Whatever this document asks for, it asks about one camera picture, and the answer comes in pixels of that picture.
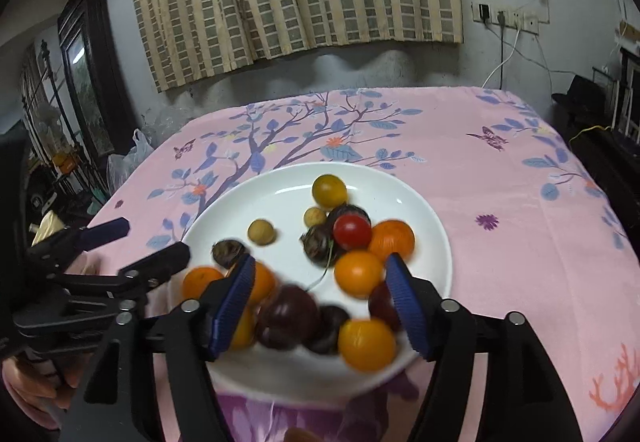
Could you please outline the person left hand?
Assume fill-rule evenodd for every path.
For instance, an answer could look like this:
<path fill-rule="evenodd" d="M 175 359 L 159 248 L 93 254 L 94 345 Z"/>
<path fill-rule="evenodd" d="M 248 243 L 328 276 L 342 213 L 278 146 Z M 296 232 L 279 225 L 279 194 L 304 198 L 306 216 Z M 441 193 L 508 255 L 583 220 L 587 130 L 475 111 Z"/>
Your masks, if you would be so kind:
<path fill-rule="evenodd" d="M 43 428 L 56 430 L 61 423 L 49 413 L 48 406 L 55 405 L 60 410 L 70 407 L 87 362 L 87 355 L 63 358 L 60 364 L 65 382 L 55 387 L 29 362 L 12 356 L 2 363 L 2 379 L 14 402 L 29 418 Z"/>

